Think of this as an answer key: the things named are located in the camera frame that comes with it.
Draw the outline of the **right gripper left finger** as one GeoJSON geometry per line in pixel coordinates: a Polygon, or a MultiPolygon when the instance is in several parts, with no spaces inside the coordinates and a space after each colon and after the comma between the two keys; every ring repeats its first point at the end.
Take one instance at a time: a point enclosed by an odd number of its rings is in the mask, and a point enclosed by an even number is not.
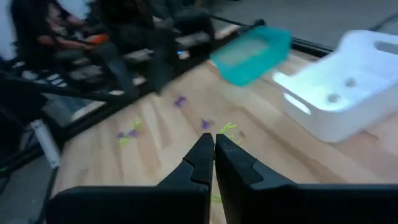
{"type": "Polygon", "coordinates": [[[50,199],[46,224],[209,224],[214,141],[202,134],[156,186],[82,186],[50,199]]]}

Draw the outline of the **teal plastic bin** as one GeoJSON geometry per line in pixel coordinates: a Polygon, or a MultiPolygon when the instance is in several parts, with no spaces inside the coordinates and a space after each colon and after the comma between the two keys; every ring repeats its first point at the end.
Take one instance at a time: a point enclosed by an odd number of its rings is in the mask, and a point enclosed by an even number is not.
{"type": "Polygon", "coordinates": [[[210,59],[222,78],[244,86],[283,62],[291,45],[289,31],[259,26],[211,53],[210,59]]]}

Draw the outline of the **white frame bracket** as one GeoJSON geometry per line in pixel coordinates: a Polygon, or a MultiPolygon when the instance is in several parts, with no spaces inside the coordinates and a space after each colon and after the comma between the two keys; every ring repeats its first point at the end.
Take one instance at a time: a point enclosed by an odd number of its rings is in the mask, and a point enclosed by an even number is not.
{"type": "Polygon", "coordinates": [[[60,165],[60,150],[48,126],[41,119],[34,120],[30,123],[30,126],[40,143],[50,167],[52,169],[58,168],[60,165]]]}

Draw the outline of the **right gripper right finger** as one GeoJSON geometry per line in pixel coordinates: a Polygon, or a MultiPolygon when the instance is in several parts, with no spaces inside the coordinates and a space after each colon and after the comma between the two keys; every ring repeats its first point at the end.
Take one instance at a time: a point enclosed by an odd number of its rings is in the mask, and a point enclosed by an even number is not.
{"type": "Polygon", "coordinates": [[[298,184],[216,135],[227,224],[398,224],[398,184],[298,184]]]}

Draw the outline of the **white plastic bin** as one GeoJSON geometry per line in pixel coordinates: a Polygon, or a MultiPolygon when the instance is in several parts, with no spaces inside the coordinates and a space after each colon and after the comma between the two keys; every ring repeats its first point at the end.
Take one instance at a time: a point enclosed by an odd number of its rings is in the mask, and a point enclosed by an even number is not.
{"type": "Polygon", "coordinates": [[[285,113],[324,142],[339,142],[398,111],[398,35],[351,30],[293,75],[275,72],[285,113]],[[345,80],[354,78],[353,88],[345,80]],[[337,103],[327,95],[337,93],[337,103]]]}

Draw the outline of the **person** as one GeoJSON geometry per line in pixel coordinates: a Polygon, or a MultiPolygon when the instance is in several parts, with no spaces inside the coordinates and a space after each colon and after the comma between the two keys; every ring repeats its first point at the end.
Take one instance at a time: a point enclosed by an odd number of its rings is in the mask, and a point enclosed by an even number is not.
{"type": "Polygon", "coordinates": [[[69,59],[64,60],[61,56],[83,53],[98,62],[115,60],[114,65],[107,65],[106,68],[115,75],[125,94],[137,95],[137,88],[129,78],[127,67],[112,42],[107,40],[95,44],[92,42],[95,35],[83,42],[67,38],[68,27],[83,28],[85,22],[66,11],[57,0],[12,0],[10,10],[17,41],[28,62],[44,63],[58,69],[61,77],[72,88],[93,90],[92,84],[75,80],[64,73],[69,59]]]}

